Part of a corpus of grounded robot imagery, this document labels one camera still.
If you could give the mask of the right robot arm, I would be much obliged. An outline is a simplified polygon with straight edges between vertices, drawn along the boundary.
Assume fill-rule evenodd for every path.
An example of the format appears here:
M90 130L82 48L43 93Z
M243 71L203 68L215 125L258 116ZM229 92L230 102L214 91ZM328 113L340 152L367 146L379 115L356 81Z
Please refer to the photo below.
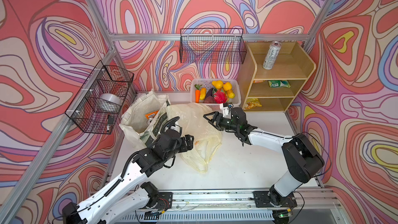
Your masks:
M224 107L223 112L203 115L219 131L233 133L243 144L264 147L283 154L288 171L269 189L266 203L280 207L292 193L325 166L322 155L304 134L286 136L266 132L250 125L242 108Z

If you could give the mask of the leaf print canvas tote bag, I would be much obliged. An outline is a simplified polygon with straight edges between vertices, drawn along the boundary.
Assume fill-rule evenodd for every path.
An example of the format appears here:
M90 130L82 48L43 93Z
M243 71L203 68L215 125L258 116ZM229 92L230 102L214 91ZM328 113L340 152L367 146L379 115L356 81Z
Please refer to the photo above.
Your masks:
M162 128L169 120L167 107L170 105L168 94L156 94L149 91L127 109L121 117L119 127L134 149L141 150L150 146L160 135ZM153 122L148 125L146 114L159 110Z

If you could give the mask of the orange Fox's candy bag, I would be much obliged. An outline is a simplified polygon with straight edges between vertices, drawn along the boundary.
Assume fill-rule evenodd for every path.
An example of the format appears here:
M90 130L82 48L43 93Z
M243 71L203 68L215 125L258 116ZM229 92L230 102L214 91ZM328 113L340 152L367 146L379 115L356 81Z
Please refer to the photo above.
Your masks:
M159 110L153 111L151 113L146 114L145 117L147 118L147 120L154 119L155 116L158 114L158 112L159 112Z

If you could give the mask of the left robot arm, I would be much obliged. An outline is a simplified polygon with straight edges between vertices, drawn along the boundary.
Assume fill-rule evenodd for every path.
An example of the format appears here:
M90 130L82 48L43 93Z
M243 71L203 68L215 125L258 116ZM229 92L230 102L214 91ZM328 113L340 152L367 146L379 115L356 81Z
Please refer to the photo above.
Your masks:
M182 136L173 129L163 131L152 145L130 155L122 172L100 191L80 203L64 206L58 219L65 224L112 224L141 208L166 211L170 204L148 178L166 168L178 153L193 148L193 136Z

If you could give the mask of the cream plastic grocery bag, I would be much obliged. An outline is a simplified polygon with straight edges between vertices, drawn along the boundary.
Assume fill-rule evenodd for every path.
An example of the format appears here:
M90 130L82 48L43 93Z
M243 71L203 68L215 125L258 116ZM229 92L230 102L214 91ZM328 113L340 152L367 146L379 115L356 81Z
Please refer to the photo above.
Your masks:
M199 173L208 171L208 164L222 144L222 134L203 117L213 110L205 104L189 103L166 107L169 119L179 117L177 124L183 135L194 137L193 149L180 156L192 169Z

